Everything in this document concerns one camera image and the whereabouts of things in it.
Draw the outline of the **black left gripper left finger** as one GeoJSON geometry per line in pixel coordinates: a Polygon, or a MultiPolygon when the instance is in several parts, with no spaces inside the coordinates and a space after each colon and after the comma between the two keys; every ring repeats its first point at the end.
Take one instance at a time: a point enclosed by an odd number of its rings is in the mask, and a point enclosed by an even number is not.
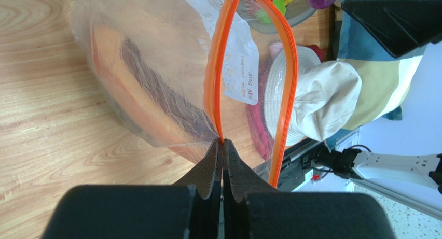
{"type": "Polygon", "coordinates": [[[71,188],[43,238],[217,238],[221,148],[215,139],[203,159],[172,185],[71,188]]]}

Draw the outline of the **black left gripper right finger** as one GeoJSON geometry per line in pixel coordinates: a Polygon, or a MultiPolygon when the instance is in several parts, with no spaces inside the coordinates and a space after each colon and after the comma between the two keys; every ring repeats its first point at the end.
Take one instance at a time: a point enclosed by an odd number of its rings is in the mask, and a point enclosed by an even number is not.
{"type": "Polygon", "coordinates": [[[394,238],[379,203],[361,193],[281,192],[223,143],[225,238],[394,238]]]}

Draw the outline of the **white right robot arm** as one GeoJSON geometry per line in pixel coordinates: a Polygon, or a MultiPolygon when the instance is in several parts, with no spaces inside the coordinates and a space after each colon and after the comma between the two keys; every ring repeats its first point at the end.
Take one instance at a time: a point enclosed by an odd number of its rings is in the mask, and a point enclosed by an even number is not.
{"type": "MultiPolygon", "coordinates": [[[[441,0],[344,0],[342,9],[393,57],[441,40],[441,0]]],[[[394,238],[384,210],[366,194],[277,191],[282,157],[275,154],[267,184],[240,160],[232,142],[225,143],[225,238],[394,238]]],[[[343,178],[390,178],[441,189],[440,154],[346,149],[319,152],[314,160],[343,178]]]]}

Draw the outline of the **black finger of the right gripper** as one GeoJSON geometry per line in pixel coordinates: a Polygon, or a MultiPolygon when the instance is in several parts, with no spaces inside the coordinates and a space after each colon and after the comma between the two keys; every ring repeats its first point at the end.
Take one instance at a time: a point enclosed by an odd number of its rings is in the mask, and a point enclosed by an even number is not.
{"type": "Polygon", "coordinates": [[[341,8],[394,58],[441,42],[441,0],[343,0],[341,8]]]}

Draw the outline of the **clear zip top bag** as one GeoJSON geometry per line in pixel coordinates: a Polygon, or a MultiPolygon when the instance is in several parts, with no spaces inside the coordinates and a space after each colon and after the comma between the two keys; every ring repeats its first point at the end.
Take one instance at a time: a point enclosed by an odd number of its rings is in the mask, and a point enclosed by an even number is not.
{"type": "MultiPolygon", "coordinates": [[[[269,0],[75,0],[71,27],[95,76],[92,30],[104,25],[131,39],[147,66],[204,111],[214,139],[233,141],[241,159],[253,169],[263,167],[262,178],[270,183],[274,156],[284,153],[298,74],[298,52],[285,15],[269,0]],[[259,22],[260,6],[272,24],[259,22]],[[283,49],[286,73],[271,157],[265,161],[254,146],[246,105],[259,102],[259,63],[271,56],[272,45],[283,49]]],[[[104,94],[115,112],[115,103],[104,94]]]]}

